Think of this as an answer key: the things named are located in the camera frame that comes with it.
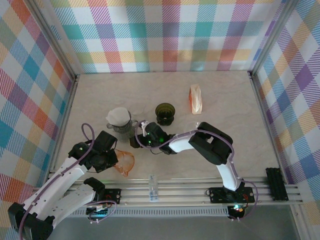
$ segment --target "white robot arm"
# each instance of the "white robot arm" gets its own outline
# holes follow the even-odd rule
[[[202,122],[197,130],[176,135],[167,134],[155,122],[147,121],[141,123],[141,128],[143,134],[130,140],[132,147],[159,148],[167,155],[195,149],[210,163],[216,165],[226,189],[236,191],[240,187],[242,181],[236,175],[230,161],[233,140],[219,129]]]
[[[194,147],[189,143],[190,139],[194,134],[195,133],[189,136],[185,136],[183,138],[174,139],[172,142],[169,143],[169,148],[171,148],[175,153],[180,153],[184,150],[194,149]],[[225,164],[216,165],[216,168],[218,169],[221,175],[223,186],[231,191],[236,191],[241,184],[241,180],[237,178],[234,174],[229,158],[227,159]]]
[[[76,209],[92,201],[107,200],[105,185],[93,177],[86,179],[77,190],[64,195],[91,167],[99,173],[118,162],[112,148],[116,141],[115,137],[102,131],[90,146],[90,140],[74,145],[62,166],[35,194],[23,204],[14,202],[10,206],[10,223],[21,233],[20,239],[23,236],[27,240],[46,240],[57,224]]]

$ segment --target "checkered backdrop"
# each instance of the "checkered backdrop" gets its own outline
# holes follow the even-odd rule
[[[40,186],[71,80],[23,0],[0,0],[0,239],[8,208]]]
[[[37,2],[73,66],[89,74],[248,70],[285,0]]]
[[[319,0],[299,1],[258,78],[286,175],[320,239]]]

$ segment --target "orange bag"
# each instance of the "orange bag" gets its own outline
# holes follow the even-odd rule
[[[189,102],[192,114],[201,114],[202,112],[202,97],[201,90],[198,84],[193,84],[190,86],[189,90]]]
[[[114,165],[124,177],[128,177],[129,172],[135,165],[135,157],[131,152],[115,150],[118,162]]]

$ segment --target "tabletop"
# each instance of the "tabletop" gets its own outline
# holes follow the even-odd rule
[[[199,84],[201,89],[203,106],[199,115],[192,114],[189,104],[192,84]],[[203,71],[81,75],[55,168],[63,163],[73,145],[85,141],[82,123],[89,123],[96,136],[102,130],[114,135],[106,127],[110,110],[125,107],[134,120],[156,122],[155,108],[161,103],[175,108],[172,124],[162,127],[168,134],[184,133],[196,122],[207,122],[231,136],[234,164],[241,177],[264,177],[266,168],[279,167],[247,72]],[[86,173],[81,179],[123,181],[147,179],[151,174],[164,180],[220,177],[216,166],[194,149],[153,155],[147,149],[132,148],[129,142],[118,142],[116,148],[134,155],[128,177],[112,167],[99,174]]]

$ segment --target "purple cable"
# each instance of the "purple cable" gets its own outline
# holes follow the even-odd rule
[[[65,170],[63,170],[61,172],[61,174],[55,176],[50,182],[48,182],[48,184],[42,189],[41,192],[39,192],[39,194],[37,195],[37,197],[34,199],[34,201],[32,202],[32,204],[28,207],[28,209],[25,211],[22,219],[21,219],[21,222],[20,222],[20,226],[19,226],[19,238],[20,240],[23,240],[23,236],[22,236],[22,232],[23,232],[23,229],[24,229],[24,225],[25,225],[25,221],[26,221],[26,218],[28,216],[28,213],[31,211],[32,207],[34,206],[33,204],[36,204],[37,201],[40,199],[40,197],[44,194],[44,192],[61,176],[63,176],[66,172],[68,172],[70,169],[72,169],[75,165],[77,165],[78,163],[80,163],[80,161],[82,159],[84,159],[91,151],[91,149],[93,148],[94,146],[94,142],[95,142],[95,132],[94,132],[94,129],[92,128],[92,126],[88,123],[83,123],[81,125],[81,130],[82,130],[82,133],[83,135],[85,136],[85,138],[88,139],[87,135],[85,134],[85,130],[84,130],[84,126],[88,126],[91,130],[91,133],[92,133],[92,142],[88,148],[88,150],[82,155],[82,157],[80,157],[78,159],[78,161],[75,161],[73,164],[71,164],[69,167],[67,167]]]
[[[89,205],[89,204],[104,204],[104,203],[112,203],[112,204],[114,204],[114,209],[113,209],[113,211],[112,212],[110,212],[107,216],[105,216],[105,217],[103,217],[102,219],[100,219],[100,220],[97,220],[97,221],[94,221],[92,218],[91,218],[91,215],[93,214],[93,212],[92,213],[90,213],[89,214],[89,220],[91,221],[91,223],[100,223],[100,222],[102,222],[103,220],[105,220],[105,219],[107,219],[108,217],[110,217],[112,214],[114,214],[115,213],[115,211],[117,210],[117,202],[115,202],[115,201],[113,201],[113,200],[102,200],[102,201],[92,201],[92,202],[89,202],[89,203],[87,203],[86,205]]]
[[[140,124],[143,123],[143,122],[145,122],[145,120],[138,122],[137,126],[140,126]],[[239,177],[239,175],[238,175],[238,173],[237,173],[237,171],[236,171],[235,165],[234,165],[234,161],[233,161],[233,158],[234,158],[234,155],[235,155],[235,149],[234,149],[234,147],[232,146],[232,144],[231,144],[230,142],[228,142],[226,139],[224,139],[222,136],[219,136],[218,134],[215,134],[215,133],[213,133],[213,132],[211,132],[211,131],[196,129],[196,130],[192,130],[192,131],[185,132],[185,133],[182,133],[182,134],[177,134],[177,135],[175,135],[173,138],[169,139],[168,141],[162,143],[162,144],[159,145],[159,146],[145,146],[145,145],[143,145],[143,144],[140,142],[140,140],[139,140],[139,138],[138,138],[138,127],[137,127],[137,128],[135,129],[135,139],[136,139],[136,141],[138,142],[138,144],[139,144],[141,147],[143,147],[143,148],[145,148],[145,149],[151,149],[151,150],[152,150],[152,149],[159,149],[159,148],[163,147],[164,145],[167,145],[167,144],[171,143],[172,141],[174,141],[174,140],[176,140],[176,139],[184,138],[184,137],[186,137],[186,136],[189,136],[189,135],[192,135],[192,134],[195,134],[195,133],[209,134],[209,135],[211,135],[211,136],[213,136],[213,137],[215,137],[215,138],[218,138],[218,139],[220,139],[221,141],[223,141],[223,142],[224,142],[225,144],[227,144],[228,147],[231,149],[231,156],[230,156],[229,161],[230,161],[230,165],[231,165],[231,168],[232,168],[232,171],[233,171],[235,177],[236,177],[237,179],[240,179],[240,181],[241,181],[241,182],[244,182],[245,184],[247,183],[247,184],[253,185],[253,187],[254,187],[254,189],[255,189],[256,198],[255,198],[255,201],[254,201],[253,209],[252,209],[246,216],[244,216],[244,217],[248,217],[249,215],[252,214],[252,212],[253,212],[253,211],[256,209],[256,207],[257,207],[258,199],[259,199],[258,188],[257,188],[257,186],[256,186],[252,181],[243,180],[243,179],[241,179],[241,178]]]

